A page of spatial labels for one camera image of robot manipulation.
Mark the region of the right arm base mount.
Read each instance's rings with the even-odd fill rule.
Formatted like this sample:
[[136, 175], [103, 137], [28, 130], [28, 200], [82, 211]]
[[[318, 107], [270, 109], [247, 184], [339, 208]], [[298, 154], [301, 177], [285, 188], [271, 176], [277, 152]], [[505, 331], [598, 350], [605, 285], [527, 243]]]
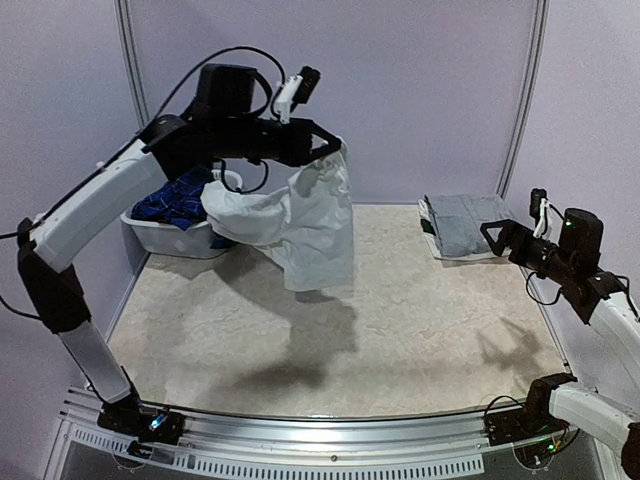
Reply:
[[553, 390], [576, 381], [569, 373], [551, 374], [534, 380], [524, 401], [508, 395], [494, 398], [483, 412], [489, 444], [492, 447], [511, 444], [521, 467], [531, 472], [547, 470], [580, 434], [567, 421], [553, 417], [549, 407]]

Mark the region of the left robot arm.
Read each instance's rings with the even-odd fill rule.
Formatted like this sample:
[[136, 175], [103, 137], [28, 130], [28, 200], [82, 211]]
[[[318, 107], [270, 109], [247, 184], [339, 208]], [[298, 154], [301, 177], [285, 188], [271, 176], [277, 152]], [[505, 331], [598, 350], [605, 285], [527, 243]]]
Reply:
[[136, 201], [196, 164], [244, 159], [302, 167], [338, 151], [336, 136], [291, 115], [319, 79], [318, 70], [305, 66], [272, 89], [254, 68], [207, 64], [183, 113], [159, 113], [49, 212], [19, 225], [18, 272], [40, 321], [60, 338], [126, 433], [141, 433], [149, 415], [91, 321], [74, 258]]

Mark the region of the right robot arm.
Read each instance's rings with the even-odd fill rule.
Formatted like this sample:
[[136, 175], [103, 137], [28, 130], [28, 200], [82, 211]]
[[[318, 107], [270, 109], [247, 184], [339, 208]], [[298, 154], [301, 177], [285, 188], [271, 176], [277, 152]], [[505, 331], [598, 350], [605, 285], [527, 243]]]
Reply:
[[571, 340], [569, 372], [532, 381], [522, 406], [487, 412], [491, 445], [546, 436], [572, 426], [604, 444], [628, 477], [638, 475], [639, 308], [628, 284], [600, 267], [604, 232], [593, 213], [568, 208], [557, 240], [514, 220], [480, 228], [492, 252], [551, 280], [586, 333]]

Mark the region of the white t-shirt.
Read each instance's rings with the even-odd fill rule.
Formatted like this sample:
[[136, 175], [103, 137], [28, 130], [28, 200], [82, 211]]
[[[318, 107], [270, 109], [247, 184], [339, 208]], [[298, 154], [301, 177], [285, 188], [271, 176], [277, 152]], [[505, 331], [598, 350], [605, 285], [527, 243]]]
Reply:
[[347, 286], [354, 278], [354, 225], [348, 147], [301, 168], [269, 194], [203, 188], [212, 230], [249, 245], [283, 270], [284, 286], [306, 292]]

